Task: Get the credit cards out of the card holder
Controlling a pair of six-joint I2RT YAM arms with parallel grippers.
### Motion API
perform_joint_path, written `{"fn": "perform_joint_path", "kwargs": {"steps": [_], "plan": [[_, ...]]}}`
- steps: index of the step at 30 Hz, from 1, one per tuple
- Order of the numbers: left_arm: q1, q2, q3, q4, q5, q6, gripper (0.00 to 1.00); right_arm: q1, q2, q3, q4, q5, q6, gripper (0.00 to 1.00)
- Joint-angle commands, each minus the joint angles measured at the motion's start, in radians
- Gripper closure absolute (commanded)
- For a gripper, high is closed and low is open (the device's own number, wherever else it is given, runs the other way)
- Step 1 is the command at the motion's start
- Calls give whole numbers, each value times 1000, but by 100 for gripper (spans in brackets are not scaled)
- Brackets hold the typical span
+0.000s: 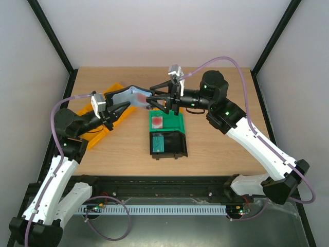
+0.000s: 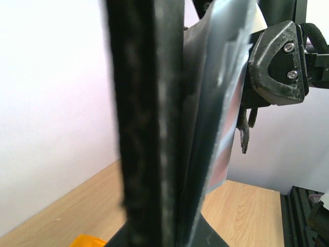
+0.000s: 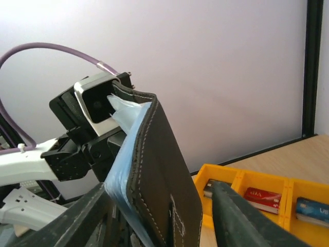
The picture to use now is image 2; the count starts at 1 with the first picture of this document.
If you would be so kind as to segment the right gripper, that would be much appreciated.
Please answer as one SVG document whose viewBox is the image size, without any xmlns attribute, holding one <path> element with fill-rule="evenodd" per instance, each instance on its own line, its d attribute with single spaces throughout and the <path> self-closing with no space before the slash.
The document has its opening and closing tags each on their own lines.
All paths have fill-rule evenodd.
<svg viewBox="0 0 329 247">
<path fill-rule="evenodd" d="M 328 44 L 306 11 L 307 1 L 295 1 L 295 23 L 262 30 L 249 56 L 250 85 L 269 104 L 302 103 L 308 86 L 328 89 Z"/>
</svg>

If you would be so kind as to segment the red card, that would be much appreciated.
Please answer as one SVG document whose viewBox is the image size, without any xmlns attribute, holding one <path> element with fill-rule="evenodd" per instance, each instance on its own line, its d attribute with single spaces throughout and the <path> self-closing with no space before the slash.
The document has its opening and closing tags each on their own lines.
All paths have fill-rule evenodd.
<svg viewBox="0 0 329 247">
<path fill-rule="evenodd" d="M 216 159 L 213 166 L 212 176 L 209 182 L 207 193 L 221 186 L 227 177 L 228 165 L 231 157 L 231 150 L 234 140 L 237 118 L 239 114 L 241 97 L 243 91 L 244 79 L 240 78 L 232 99 L 230 101 L 224 131 L 220 141 L 219 148 L 216 153 Z"/>
</svg>

